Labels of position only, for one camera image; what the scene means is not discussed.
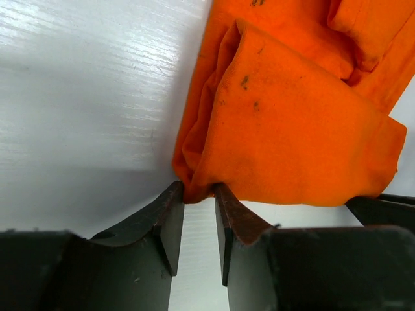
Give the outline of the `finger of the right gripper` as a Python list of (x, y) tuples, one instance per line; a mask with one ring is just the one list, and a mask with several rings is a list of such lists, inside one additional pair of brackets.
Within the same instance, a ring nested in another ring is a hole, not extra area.
[(414, 233), (414, 197), (391, 194), (354, 197), (346, 202), (346, 207), (363, 226), (394, 225)]

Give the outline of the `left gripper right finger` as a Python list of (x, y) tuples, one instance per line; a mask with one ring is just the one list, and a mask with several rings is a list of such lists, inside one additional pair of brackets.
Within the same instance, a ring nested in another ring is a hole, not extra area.
[(214, 187), (231, 310), (413, 310), (414, 233), (394, 225), (283, 229)]

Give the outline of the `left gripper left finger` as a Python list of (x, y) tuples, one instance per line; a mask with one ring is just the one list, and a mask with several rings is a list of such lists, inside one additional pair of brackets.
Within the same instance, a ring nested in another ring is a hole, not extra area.
[(176, 181), (123, 221), (82, 238), (1, 233), (2, 310), (166, 310), (178, 259), (184, 186)]

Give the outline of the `orange t-shirt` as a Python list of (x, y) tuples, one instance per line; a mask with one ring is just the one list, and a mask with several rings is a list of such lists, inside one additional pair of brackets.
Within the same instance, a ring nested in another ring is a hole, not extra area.
[(407, 129), (413, 1), (214, 1), (172, 161), (184, 201), (332, 207), (380, 195)]

